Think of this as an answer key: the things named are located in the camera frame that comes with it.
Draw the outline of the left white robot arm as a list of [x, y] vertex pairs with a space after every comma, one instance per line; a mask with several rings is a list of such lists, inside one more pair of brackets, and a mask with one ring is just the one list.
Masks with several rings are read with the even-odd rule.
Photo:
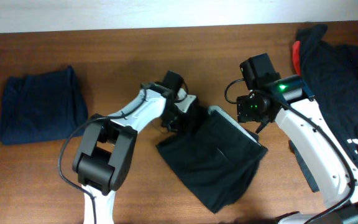
[[123, 109], [108, 116], [94, 114], [84, 131], [72, 163], [76, 188], [85, 196], [84, 223], [112, 223], [116, 191], [131, 166], [139, 133], [154, 119], [169, 132], [184, 130], [196, 96], [184, 79], [169, 71], [161, 82], [143, 84], [139, 94]]

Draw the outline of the black shorts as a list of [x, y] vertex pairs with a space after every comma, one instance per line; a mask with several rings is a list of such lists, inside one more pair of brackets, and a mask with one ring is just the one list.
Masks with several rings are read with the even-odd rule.
[[183, 184], [212, 213], [239, 200], [256, 175], [267, 148], [217, 111], [191, 112], [186, 129], [156, 146]]

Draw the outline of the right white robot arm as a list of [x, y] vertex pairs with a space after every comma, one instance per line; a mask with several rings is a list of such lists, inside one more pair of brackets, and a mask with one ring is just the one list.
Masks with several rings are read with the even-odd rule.
[[358, 223], [358, 168], [331, 132], [314, 94], [299, 75], [282, 78], [267, 54], [239, 65], [250, 93], [236, 100], [237, 120], [255, 121], [258, 131], [276, 123], [311, 172], [326, 209], [292, 212], [275, 223]]

